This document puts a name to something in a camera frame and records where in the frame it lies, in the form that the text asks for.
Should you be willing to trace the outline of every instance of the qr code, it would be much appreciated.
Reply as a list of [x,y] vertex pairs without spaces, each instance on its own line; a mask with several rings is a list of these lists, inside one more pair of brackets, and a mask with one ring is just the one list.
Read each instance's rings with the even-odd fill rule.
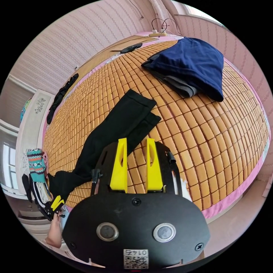
[[148,256],[124,256],[125,269],[148,269]]

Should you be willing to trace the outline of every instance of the pink bedsheet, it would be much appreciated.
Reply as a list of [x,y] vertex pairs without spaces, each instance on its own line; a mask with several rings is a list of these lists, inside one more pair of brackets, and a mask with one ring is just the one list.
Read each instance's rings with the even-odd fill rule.
[[[143,32],[143,33],[138,33],[138,35],[141,36],[147,36],[149,34],[149,32]],[[142,45],[142,47],[145,46],[149,46],[155,43],[160,43],[160,42],[164,42],[164,41],[174,41],[174,40],[178,40],[181,39],[181,37],[176,36],[176,35],[169,35],[169,36],[162,36],[159,37],[158,40],[154,40],[148,43],[145,43]],[[91,70],[87,75],[85,75],[75,86],[74,88],[69,92],[69,94],[66,96],[66,98],[62,101],[62,103],[58,106],[58,108],[56,109],[54,116],[56,115],[56,113],[58,112],[58,110],[60,109],[60,107],[63,105],[63,103],[66,101],[66,99],[74,92],[74,90],[81,84],[83,83],[88,77],[90,77],[93,73],[95,73],[98,69],[100,69],[102,66],[104,66],[106,63],[108,63],[109,61],[115,59],[115,56],[102,62],[100,65],[98,65],[97,67],[95,67],[93,70]],[[224,58],[224,60],[231,65],[237,72],[238,74],[248,83],[248,85],[250,86],[252,92],[255,94],[255,96],[257,97],[257,100],[260,103],[260,106],[263,110],[264,116],[267,120],[267,116],[265,113],[265,110],[263,108],[263,105],[260,101],[260,98],[258,97],[257,93],[255,92],[254,88],[251,86],[251,84],[249,83],[249,81],[246,79],[246,77],[244,75],[242,75],[242,73],[232,64],[230,63],[227,59]],[[223,200],[219,201],[217,204],[211,206],[210,208],[203,210],[202,213],[204,215],[205,218],[211,218],[213,216],[216,216],[218,213],[220,213],[221,211],[225,210],[226,208],[228,208],[234,201],[236,201],[243,193],[244,191],[250,186],[250,184],[253,182],[253,180],[255,179],[255,177],[257,176],[258,172],[260,171],[263,163],[264,163],[264,159],[266,157],[267,151],[268,151],[268,147],[270,144],[270,139],[271,139],[271,132],[270,132],[270,127],[269,127],[269,123],[267,120],[267,125],[268,125],[268,131],[269,131],[269,138],[266,144],[266,148],[263,151],[263,155],[261,156],[261,158],[259,159],[257,165],[255,166],[255,168],[253,169],[253,171],[251,172],[251,174],[248,176],[248,178],[235,190],[233,191],[231,194],[229,194],[226,198],[224,198]],[[44,125],[44,131],[43,131],[43,139],[44,139],[44,134],[46,132],[46,128],[47,128],[47,123],[45,122]]]

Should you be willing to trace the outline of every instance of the teal patterned fabric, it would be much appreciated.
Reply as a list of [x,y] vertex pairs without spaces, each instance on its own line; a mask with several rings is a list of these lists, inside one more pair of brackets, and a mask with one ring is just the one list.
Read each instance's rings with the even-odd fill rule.
[[33,182],[46,182],[46,165],[42,157],[41,149],[27,150],[30,175]]

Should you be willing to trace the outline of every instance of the gray cloth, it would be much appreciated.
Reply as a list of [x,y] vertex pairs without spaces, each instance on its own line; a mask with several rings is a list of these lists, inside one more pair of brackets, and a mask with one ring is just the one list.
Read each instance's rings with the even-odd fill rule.
[[147,61],[145,61],[141,66],[144,67],[145,69],[147,69],[156,79],[158,79],[162,83],[169,86],[173,91],[178,93],[183,98],[190,98],[190,97],[196,95],[197,93],[199,93],[200,92],[199,90],[197,90],[195,87],[187,84],[187,82],[185,80],[182,80],[182,79],[177,78],[172,75],[163,75],[159,72],[156,72],[156,71],[150,69],[151,62],[153,60],[155,60],[159,56],[159,54],[161,52],[163,52],[164,50],[159,51],[158,53],[149,57],[147,59]]

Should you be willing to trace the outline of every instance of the mahjong mat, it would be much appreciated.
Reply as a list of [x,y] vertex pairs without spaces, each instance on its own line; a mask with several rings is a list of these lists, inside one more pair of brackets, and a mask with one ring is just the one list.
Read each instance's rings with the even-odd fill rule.
[[[193,202],[206,210],[227,198],[251,174],[269,137],[261,105],[246,81],[224,62],[223,102],[204,94],[181,98],[141,67],[149,56],[174,45],[160,42],[121,55],[95,71],[65,100],[49,126],[43,150],[49,172],[72,171],[87,136],[128,89],[153,98],[161,122],[149,137],[168,146]],[[128,193],[144,193],[146,139],[128,156]],[[91,183],[76,188],[66,204],[90,196]]]

